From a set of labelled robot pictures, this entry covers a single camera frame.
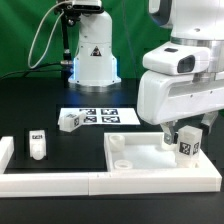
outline white robot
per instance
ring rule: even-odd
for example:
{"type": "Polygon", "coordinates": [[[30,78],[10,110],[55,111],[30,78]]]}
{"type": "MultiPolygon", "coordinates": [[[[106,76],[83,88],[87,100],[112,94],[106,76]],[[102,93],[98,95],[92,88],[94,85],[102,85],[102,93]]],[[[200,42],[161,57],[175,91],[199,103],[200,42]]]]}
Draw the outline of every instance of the white robot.
{"type": "Polygon", "coordinates": [[[224,108],[224,0],[150,0],[149,13],[172,33],[143,58],[139,116],[160,124],[167,144],[178,119],[205,114],[209,132],[224,108]]]}
{"type": "Polygon", "coordinates": [[[61,62],[67,71],[63,77],[69,86],[89,92],[104,92],[117,87],[121,79],[117,76],[117,59],[112,54],[112,19],[104,11],[100,0],[57,0],[43,17],[32,43],[28,58],[30,69],[39,68],[45,57],[56,25],[61,19],[62,37],[64,46],[64,60],[61,62]],[[51,32],[46,50],[40,60],[31,65],[32,53],[37,36],[46,17],[52,12],[60,14],[51,32]],[[79,24],[78,54],[76,52],[74,63],[69,49],[67,27],[79,24]]]}
{"type": "Polygon", "coordinates": [[[102,2],[74,0],[64,12],[66,17],[75,16],[80,21],[79,52],[75,55],[69,86],[88,92],[104,92],[119,86],[121,79],[117,76],[117,59],[111,51],[112,19],[103,10],[102,2]]]}

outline warning label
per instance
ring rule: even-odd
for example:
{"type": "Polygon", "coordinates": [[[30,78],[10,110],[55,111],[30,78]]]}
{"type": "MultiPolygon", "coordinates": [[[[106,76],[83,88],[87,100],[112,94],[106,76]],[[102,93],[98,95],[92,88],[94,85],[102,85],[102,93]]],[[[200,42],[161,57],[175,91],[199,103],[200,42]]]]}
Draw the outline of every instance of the warning label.
{"type": "Polygon", "coordinates": [[[91,56],[102,56],[99,48],[96,46],[91,54],[91,56]]]}

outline marker sheet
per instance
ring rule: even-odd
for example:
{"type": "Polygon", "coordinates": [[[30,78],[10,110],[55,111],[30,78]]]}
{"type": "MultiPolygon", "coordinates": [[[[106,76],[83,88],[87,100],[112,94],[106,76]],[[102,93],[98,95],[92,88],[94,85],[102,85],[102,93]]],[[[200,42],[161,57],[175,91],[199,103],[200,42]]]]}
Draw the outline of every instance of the marker sheet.
{"type": "Polygon", "coordinates": [[[140,125],[134,108],[61,108],[60,117],[86,113],[83,125],[140,125]]]}

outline black and white pattern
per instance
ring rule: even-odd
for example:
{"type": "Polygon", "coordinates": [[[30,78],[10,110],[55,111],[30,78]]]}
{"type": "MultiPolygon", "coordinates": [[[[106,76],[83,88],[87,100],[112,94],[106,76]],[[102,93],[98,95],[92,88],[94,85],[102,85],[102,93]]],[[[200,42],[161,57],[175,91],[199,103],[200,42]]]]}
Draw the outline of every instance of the black and white pattern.
{"type": "Polygon", "coordinates": [[[74,119],[74,126],[77,127],[79,125],[79,118],[74,119]]]}
{"type": "Polygon", "coordinates": [[[194,145],[193,155],[198,153],[198,149],[199,149],[199,142],[194,145]]]}
{"type": "Polygon", "coordinates": [[[101,109],[101,115],[118,115],[117,109],[101,109]]]}
{"type": "Polygon", "coordinates": [[[120,123],[120,118],[117,116],[102,116],[102,122],[108,124],[120,123]]]}
{"type": "Polygon", "coordinates": [[[189,156],[191,153],[191,145],[184,142],[180,142],[179,152],[189,156]]]}
{"type": "Polygon", "coordinates": [[[95,116],[87,116],[84,120],[84,123],[97,123],[97,117],[95,116]]]}
{"type": "Polygon", "coordinates": [[[86,112],[86,115],[96,115],[96,109],[91,109],[91,108],[89,108],[89,109],[79,109],[79,111],[80,112],[81,111],[86,112]]]}
{"type": "Polygon", "coordinates": [[[75,118],[76,117],[76,115],[75,114],[68,114],[66,117],[69,117],[69,118],[75,118]]]}
{"type": "Polygon", "coordinates": [[[43,139],[43,135],[32,135],[32,139],[43,139]]]}

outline white cube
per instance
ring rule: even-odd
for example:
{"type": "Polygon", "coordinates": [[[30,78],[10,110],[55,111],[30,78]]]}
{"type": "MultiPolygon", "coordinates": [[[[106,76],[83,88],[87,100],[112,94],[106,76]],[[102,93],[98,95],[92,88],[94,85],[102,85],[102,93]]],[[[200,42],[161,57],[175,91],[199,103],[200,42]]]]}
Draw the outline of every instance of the white cube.
{"type": "Polygon", "coordinates": [[[41,160],[46,156],[46,138],[44,130],[30,131],[30,157],[41,160]]]}
{"type": "Polygon", "coordinates": [[[61,131],[72,132],[83,124],[85,118],[86,113],[84,112],[79,114],[66,114],[65,116],[59,118],[59,129],[61,131]]]}
{"type": "Polygon", "coordinates": [[[201,147],[202,130],[185,126],[178,131],[176,163],[178,167],[195,167],[201,147]]]}

